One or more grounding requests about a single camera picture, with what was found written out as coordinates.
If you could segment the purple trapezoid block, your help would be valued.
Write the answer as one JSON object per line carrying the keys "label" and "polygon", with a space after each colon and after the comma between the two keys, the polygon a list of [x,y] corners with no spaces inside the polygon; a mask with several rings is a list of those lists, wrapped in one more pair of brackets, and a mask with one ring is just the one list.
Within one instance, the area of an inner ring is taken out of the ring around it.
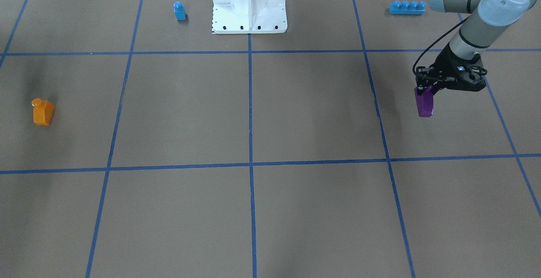
{"label": "purple trapezoid block", "polygon": [[434,111],[434,87],[414,89],[415,101],[419,117],[431,117]]}

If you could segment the orange trapezoid block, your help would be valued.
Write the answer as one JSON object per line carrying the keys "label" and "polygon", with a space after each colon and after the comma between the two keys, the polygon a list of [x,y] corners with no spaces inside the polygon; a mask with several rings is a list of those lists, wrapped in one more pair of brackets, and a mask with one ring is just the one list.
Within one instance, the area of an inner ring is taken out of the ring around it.
{"label": "orange trapezoid block", "polygon": [[32,100],[33,122],[37,125],[49,126],[55,111],[55,106],[47,100],[35,98]]}

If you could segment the long blue brick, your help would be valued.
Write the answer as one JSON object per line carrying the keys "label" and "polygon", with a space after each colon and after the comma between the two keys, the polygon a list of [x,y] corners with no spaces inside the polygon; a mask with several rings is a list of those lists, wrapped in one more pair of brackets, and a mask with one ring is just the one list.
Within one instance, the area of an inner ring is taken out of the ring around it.
{"label": "long blue brick", "polygon": [[390,14],[394,15],[423,15],[426,10],[426,3],[421,1],[394,1],[388,7]]}

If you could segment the small blue block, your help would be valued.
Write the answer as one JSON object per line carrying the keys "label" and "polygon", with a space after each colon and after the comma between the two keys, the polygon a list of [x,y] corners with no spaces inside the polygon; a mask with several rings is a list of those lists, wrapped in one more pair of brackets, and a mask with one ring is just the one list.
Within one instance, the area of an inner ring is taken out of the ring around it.
{"label": "small blue block", "polygon": [[173,4],[173,12],[177,21],[185,21],[187,19],[186,11],[183,3],[176,1]]}

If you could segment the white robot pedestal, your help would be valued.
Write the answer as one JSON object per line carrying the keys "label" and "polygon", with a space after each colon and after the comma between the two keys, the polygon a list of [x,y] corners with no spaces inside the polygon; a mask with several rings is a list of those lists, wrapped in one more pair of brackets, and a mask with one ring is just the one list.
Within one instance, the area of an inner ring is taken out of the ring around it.
{"label": "white robot pedestal", "polygon": [[287,29],[286,0],[213,0],[213,34],[276,34]]}

